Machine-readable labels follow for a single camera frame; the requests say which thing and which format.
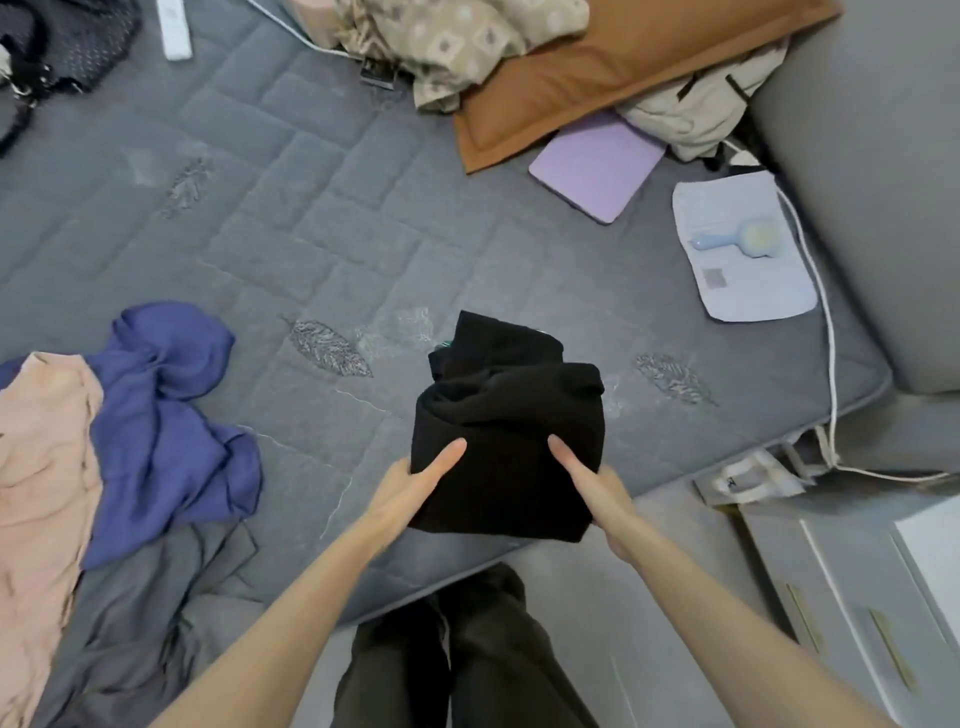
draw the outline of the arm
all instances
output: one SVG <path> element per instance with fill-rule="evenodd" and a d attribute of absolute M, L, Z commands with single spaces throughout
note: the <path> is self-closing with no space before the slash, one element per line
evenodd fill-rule
<path fill-rule="evenodd" d="M 897 728 L 638 516 L 613 470 L 594 473 L 554 435 L 549 444 L 611 549 L 646 582 L 738 728 Z"/>
<path fill-rule="evenodd" d="M 286 728 L 347 597 L 370 560 L 406 527 L 467 449 L 448 445 L 423 472 L 401 460 L 367 512 L 311 564 L 152 728 Z"/>

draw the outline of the white cable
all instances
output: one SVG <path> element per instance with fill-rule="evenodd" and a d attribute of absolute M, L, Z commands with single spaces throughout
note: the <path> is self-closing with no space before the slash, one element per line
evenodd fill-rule
<path fill-rule="evenodd" d="M 299 40 L 301 43 L 303 43 L 303 45 L 305 45 L 307 48 L 311 48 L 317 51 L 317 53 L 326 53 L 328 56 L 339 56 L 345 59 L 352 59 L 353 61 L 363 60 L 359 56 L 354 56 L 353 54 L 348 53 L 347 51 L 336 51 L 330 48 L 323 48 L 322 46 L 319 46 L 316 43 L 312 42 L 308 37 L 301 35 L 296 28 L 290 25 L 290 23 L 286 22 L 283 18 L 278 17 L 275 13 L 268 11 L 266 8 L 264 8 L 262 5 L 256 2 L 256 0 L 247 0 L 247 2 L 253 5 L 255 8 L 257 8 L 260 12 L 262 12 L 264 15 L 269 17 L 271 20 L 273 20 L 278 26 L 283 28 L 283 30 L 285 30 L 291 36 L 293 36 L 294 38 Z"/>
<path fill-rule="evenodd" d="M 748 156 L 748 160 L 755 162 L 756 166 L 761 166 L 756 157 L 754 157 L 747 150 L 734 144 L 729 139 L 724 139 L 723 143 L 733 149 L 733 151 L 738 155 Z M 806 259 L 806 264 L 810 268 L 810 272 L 813 274 L 813 280 L 816 283 L 817 292 L 820 294 L 820 302 L 824 307 L 824 318 L 827 321 L 827 380 L 830 391 L 830 416 L 826 437 L 824 435 L 824 429 L 821 425 L 817 425 L 817 427 L 815 427 L 817 442 L 820 445 L 820 453 L 824 458 L 824 462 L 833 470 L 843 471 L 844 473 L 859 473 L 861 475 L 868 475 L 870 477 L 878 477 L 883 480 L 895 480 L 898 483 L 926 483 L 930 482 L 931 480 L 939 480 L 941 478 L 948 477 L 950 473 L 935 473 L 933 475 L 921 475 L 918 477 L 887 475 L 884 473 L 873 473 L 871 471 L 861 470 L 859 468 L 850 468 L 846 465 L 840 465 L 840 453 L 837 452 L 836 447 L 838 417 L 836 373 L 837 345 L 836 333 L 833 329 L 833 317 L 830 315 L 830 303 L 827 298 L 827 287 L 824 286 L 823 278 L 820 276 L 820 270 L 817 268 L 817 264 L 813 262 L 813 255 L 810 254 L 810 249 L 806 245 L 804 226 L 800 222 L 800 215 L 797 213 L 797 209 L 794 207 L 790 198 L 786 196 L 786 193 L 780 189 L 779 185 L 777 185 L 777 194 L 780 196 L 780 199 L 783 200 L 783 203 L 790 211 L 790 216 L 793 218 L 794 226 L 797 229 L 797 238 L 800 241 L 800 249 L 804 254 L 804 258 Z"/>

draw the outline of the hand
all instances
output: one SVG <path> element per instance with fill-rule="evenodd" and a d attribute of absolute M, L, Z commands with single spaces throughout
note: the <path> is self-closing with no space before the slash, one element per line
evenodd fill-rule
<path fill-rule="evenodd" d="M 397 460 L 377 487 L 367 511 L 356 527 L 373 539 L 375 553 L 392 544 L 420 510 L 440 479 L 457 464 L 467 450 L 464 438 L 447 445 L 425 470 L 410 475 L 410 460 Z"/>
<path fill-rule="evenodd" d="M 547 438 L 547 445 L 557 462 L 564 466 L 573 479 L 573 485 L 584 499 L 593 520 L 607 534 L 611 551 L 624 561 L 630 555 L 624 542 L 637 520 L 634 502 L 623 487 L 613 468 L 601 465 L 595 473 L 573 454 L 567 444 L 556 435 Z"/>

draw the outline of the brown pillow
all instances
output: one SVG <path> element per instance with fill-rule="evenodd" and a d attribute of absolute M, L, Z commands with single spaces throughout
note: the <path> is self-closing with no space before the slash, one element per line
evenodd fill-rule
<path fill-rule="evenodd" d="M 583 37 L 503 61 L 454 115 L 467 172 L 593 111 L 838 15 L 834 0 L 589 0 Z"/>

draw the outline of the gray sofa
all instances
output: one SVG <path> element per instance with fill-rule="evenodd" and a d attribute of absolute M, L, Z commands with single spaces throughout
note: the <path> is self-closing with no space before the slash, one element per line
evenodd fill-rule
<path fill-rule="evenodd" d="M 960 2 L 840 1 L 754 103 L 896 373 L 841 419 L 837 448 L 858 467 L 960 472 Z"/>

